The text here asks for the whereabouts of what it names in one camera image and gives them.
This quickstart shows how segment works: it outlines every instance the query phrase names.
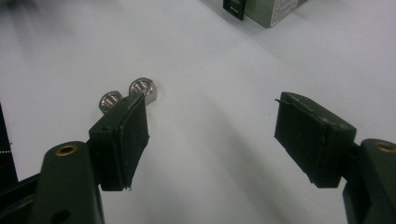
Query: hex nut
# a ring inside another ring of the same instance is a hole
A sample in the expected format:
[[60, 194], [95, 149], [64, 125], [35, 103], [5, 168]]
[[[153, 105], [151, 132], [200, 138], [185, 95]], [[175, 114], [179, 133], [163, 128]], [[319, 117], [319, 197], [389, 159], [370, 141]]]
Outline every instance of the hex nut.
[[99, 108], [105, 114], [120, 99], [122, 99], [122, 95], [118, 91], [110, 91], [100, 99]]
[[145, 105], [149, 105], [157, 99], [157, 87], [151, 79], [146, 77], [138, 78], [129, 87], [129, 95], [139, 92], [143, 92], [145, 95]]

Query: white table surface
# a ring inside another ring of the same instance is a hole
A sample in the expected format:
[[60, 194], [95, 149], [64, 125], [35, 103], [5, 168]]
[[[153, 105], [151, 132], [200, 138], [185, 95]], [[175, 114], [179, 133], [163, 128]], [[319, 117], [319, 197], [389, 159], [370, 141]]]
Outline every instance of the white table surface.
[[0, 8], [0, 101], [19, 179], [87, 141], [99, 98], [153, 79], [132, 191], [106, 223], [347, 223], [275, 140], [282, 91], [396, 142], [396, 2], [309, 0], [271, 29], [221, 0], [37, 0]]

